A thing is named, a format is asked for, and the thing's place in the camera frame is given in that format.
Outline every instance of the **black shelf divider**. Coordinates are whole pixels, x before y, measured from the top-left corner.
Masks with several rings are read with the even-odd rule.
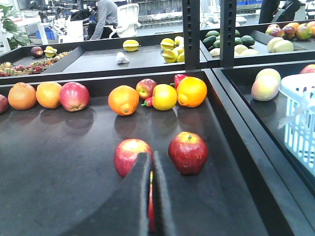
[[[186,70],[194,70],[200,67],[199,24],[200,24],[199,0],[183,0],[183,35],[185,45]]]

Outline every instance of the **orange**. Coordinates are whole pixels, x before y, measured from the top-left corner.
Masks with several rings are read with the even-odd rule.
[[[160,111],[172,109],[177,102],[177,92],[171,85],[159,84],[153,89],[152,106]]]
[[[139,94],[134,88],[121,85],[114,88],[108,96],[109,107],[120,116],[135,112],[139,104]]]
[[[295,28],[295,30],[297,30],[297,28],[300,26],[300,24],[298,22],[290,22],[286,26],[292,26]]]
[[[60,106],[61,85],[53,82],[42,82],[37,86],[36,99],[43,107],[54,109]]]
[[[8,101],[11,107],[17,110],[26,110],[33,107],[36,100],[36,90],[33,86],[18,82],[9,91]]]
[[[205,82],[196,77],[186,77],[177,86],[177,101],[185,107],[199,106],[207,96]]]

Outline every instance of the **blue bin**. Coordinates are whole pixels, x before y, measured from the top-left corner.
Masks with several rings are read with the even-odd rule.
[[[36,33],[36,38],[41,38],[39,30],[37,30],[35,33]],[[46,33],[47,39],[55,40],[55,34],[50,28],[45,28],[45,33]]]

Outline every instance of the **person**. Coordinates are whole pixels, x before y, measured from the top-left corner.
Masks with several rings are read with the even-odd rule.
[[[98,1],[94,19],[96,22],[92,22],[88,26],[90,40],[109,38],[112,30],[104,25],[117,26],[117,5],[112,0]]]
[[[295,12],[300,9],[299,0],[285,0],[284,6],[278,11],[281,0],[263,0],[259,15],[259,24],[271,22],[293,21]]]

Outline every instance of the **green plant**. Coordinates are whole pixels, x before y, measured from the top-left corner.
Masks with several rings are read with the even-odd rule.
[[[12,10],[12,7],[12,5],[0,4],[0,13],[3,13],[1,23],[5,30],[4,35],[9,42],[10,48],[15,49],[19,45],[25,46],[30,40],[28,35],[20,31],[17,25],[10,19],[10,17],[21,14],[17,10]]]

